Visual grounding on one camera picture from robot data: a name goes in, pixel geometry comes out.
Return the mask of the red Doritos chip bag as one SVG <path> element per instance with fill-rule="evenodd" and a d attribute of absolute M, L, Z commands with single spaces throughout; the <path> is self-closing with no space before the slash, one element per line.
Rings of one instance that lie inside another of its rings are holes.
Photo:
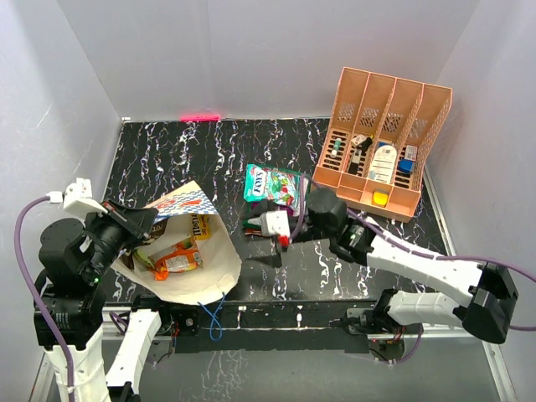
<path fill-rule="evenodd" d="M 267 234 L 264 234 L 260 227 L 244 228 L 244 233 L 248 236 L 267 237 Z"/>

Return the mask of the brown chocolate snack bag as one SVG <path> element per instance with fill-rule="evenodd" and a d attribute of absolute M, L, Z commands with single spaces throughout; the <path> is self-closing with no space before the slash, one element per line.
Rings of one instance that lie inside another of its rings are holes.
<path fill-rule="evenodd" d="M 158 240 L 160 237 L 162 237 L 165 234 L 167 225 L 168 219 L 163 219 L 154 223 L 151 227 L 148 237 L 143 240 L 143 244 L 149 245 L 154 241 Z"/>

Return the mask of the purple snack packet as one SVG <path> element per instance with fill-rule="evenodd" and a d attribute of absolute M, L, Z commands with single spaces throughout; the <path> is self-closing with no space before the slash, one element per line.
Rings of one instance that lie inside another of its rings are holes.
<path fill-rule="evenodd" d="M 284 211 L 287 213 L 289 217 L 294 216 L 294 210 L 286 205 L 279 205 L 274 200 L 271 199 L 262 199 L 259 202 L 254 202 L 251 205 L 250 212 L 248 213 L 248 217 L 256 218 L 260 217 L 263 213 L 266 212 L 273 212 L 273 211 Z"/>

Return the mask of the teal Fox's candy bag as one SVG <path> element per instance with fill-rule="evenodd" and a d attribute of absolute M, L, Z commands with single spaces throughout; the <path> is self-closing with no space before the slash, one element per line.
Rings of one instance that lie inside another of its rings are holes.
<path fill-rule="evenodd" d="M 299 177 L 279 168 L 248 164 L 243 196 L 248 203 L 271 199 L 279 205 L 297 209 Z"/>

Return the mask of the blue checkered paper bag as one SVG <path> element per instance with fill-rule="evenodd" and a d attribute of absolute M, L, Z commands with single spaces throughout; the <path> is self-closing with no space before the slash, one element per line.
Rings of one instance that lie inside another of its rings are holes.
<path fill-rule="evenodd" d="M 241 259 L 219 212 L 191 181 L 147 206 L 158 211 L 150 237 L 112 268 L 160 300 L 207 306 L 238 282 Z"/>

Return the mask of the green snack bag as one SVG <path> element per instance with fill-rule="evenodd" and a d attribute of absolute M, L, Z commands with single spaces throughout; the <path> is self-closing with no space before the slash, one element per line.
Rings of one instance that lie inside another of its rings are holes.
<path fill-rule="evenodd" d="M 306 205 L 310 187 L 308 178 L 299 172 L 248 164 L 243 193 L 246 202 L 243 228 L 260 232 L 260 215 L 268 212 L 271 207 L 285 211 L 293 228 L 301 212 L 300 201 L 303 199 L 303 205 Z"/>

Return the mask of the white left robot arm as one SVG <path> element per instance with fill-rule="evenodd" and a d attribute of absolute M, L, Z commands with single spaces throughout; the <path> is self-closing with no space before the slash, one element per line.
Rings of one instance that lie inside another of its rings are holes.
<path fill-rule="evenodd" d="M 84 219 L 61 219 L 42 232 L 39 260 L 50 283 L 39 292 L 33 322 L 63 401 L 140 400 L 149 348 L 156 334 L 171 328 L 173 314 L 159 305 L 131 312 L 121 346 L 105 368 L 100 280 L 122 252 L 148 240 L 156 217 L 154 208 L 106 200 Z"/>

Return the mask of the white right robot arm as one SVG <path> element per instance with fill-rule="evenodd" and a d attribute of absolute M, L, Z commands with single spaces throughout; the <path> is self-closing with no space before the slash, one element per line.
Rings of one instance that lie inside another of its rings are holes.
<path fill-rule="evenodd" d="M 368 310 L 348 311 L 338 326 L 357 333 L 398 333 L 416 324 L 460 327 L 488 343 L 505 342 L 518 301 L 509 269 L 493 261 L 433 253 L 361 218 L 328 188 L 317 188 L 299 199 L 291 216 L 272 200 L 255 202 L 246 222 L 260 226 L 281 253 L 289 244 L 308 238 L 327 239 L 329 250 L 348 263 L 387 271 L 428 286 L 411 293 L 385 289 Z"/>

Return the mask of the orange candy packet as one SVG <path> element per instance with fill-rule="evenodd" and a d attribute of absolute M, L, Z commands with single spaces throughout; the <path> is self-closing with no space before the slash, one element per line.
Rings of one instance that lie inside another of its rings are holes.
<path fill-rule="evenodd" d="M 194 237 L 188 237 L 149 255 L 141 249 L 133 253 L 134 259 L 148 269 L 156 281 L 165 281 L 170 274 L 193 271 L 204 266 Z"/>

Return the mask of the yellow M&M's candy packet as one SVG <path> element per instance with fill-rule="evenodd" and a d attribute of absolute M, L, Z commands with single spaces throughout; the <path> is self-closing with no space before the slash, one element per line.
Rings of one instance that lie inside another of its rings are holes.
<path fill-rule="evenodd" d="M 211 237 L 210 216 L 207 214 L 192 214 L 192 234 L 196 240 L 207 240 Z"/>

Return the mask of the white green tube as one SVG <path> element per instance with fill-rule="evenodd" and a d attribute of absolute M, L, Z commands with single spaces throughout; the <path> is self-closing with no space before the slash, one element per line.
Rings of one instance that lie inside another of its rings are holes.
<path fill-rule="evenodd" d="M 336 157 L 338 155 L 338 150 L 339 150 L 341 144 L 342 144 L 342 139 L 341 138 L 336 138 L 335 142 L 334 142 L 334 144 L 332 146 L 332 150 L 331 150 L 331 156 L 332 157 Z"/>

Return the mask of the yellow sticky note block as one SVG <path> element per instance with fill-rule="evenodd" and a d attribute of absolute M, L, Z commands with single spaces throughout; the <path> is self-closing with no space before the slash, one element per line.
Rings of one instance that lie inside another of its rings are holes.
<path fill-rule="evenodd" d="M 385 207 L 388 202 L 389 202 L 389 194 L 388 193 L 386 193 L 384 191 L 380 191 L 380 190 L 374 191 L 373 197 L 372 197 L 372 203 L 374 205 L 377 205 L 377 206 L 380 206 L 380 207 Z"/>

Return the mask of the pink desk organizer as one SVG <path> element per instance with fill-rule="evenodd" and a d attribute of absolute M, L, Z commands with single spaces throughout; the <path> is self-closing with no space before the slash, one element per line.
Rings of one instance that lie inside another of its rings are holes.
<path fill-rule="evenodd" d="M 345 67 L 341 73 L 321 155 L 313 179 L 335 191 L 347 204 L 404 223 L 415 215 L 421 197 L 425 163 L 451 109 L 452 90 L 390 75 Z M 360 175 L 348 173 L 352 140 L 371 137 Z M 342 144 L 331 156 L 336 138 Z M 391 145 L 398 153 L 391 184 L 368 179 L 375 151 Z M 412 174 L 397 167 L 401 159 L 415 162 Z M 385 207 L 372 203 L 376 190 L 389 194 Z"/>

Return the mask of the white labelled card pack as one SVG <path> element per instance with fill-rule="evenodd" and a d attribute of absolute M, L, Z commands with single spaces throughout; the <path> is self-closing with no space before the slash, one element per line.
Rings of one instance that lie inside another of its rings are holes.
<path fill-rule="evenodd" d="M 398 160 L 398 153 L 395 147 L 383 145 L 379 147 L 373 156 L 368 171 L 368 179 L 391 184 L 394 175 L 395 165 Z"/>

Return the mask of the aluminium base frame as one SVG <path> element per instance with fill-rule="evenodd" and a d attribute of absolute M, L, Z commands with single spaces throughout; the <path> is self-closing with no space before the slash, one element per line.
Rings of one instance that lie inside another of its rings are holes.
<path fill-rule="evenodd" d="M 296 118 L 241 121 L 130 122 L 121 128 L 102 204 L 142 209 L 191 181 L 204 191 L 223 220 L 241 259 L 240 277 L 221 300 L 190 306 L 160 300 L 152 291 L 111 267 L 100 279 L 103 307 L 102 356 L 109 369 L 121 346 L 131 312 L 155 309 L 173 351 L 332 349 L 338 334 L 367 343 L 369 335 L 393 340 L 423 333 L 427 324 L 403 327 L 398 333 L 357 333 L 338 326 L 348 311 L 368 310 L 385 289 L 411 293 L 428 286 L 391 272 L 348 263 L 329 250 L 327 239 L 291 243 L 282 267 L 252 261 L 270 255 L 270 238 L 248 236 L 242 222 L 248 164 L 286 168 L 313 179 L 326 140 L 329 120 Z"/>

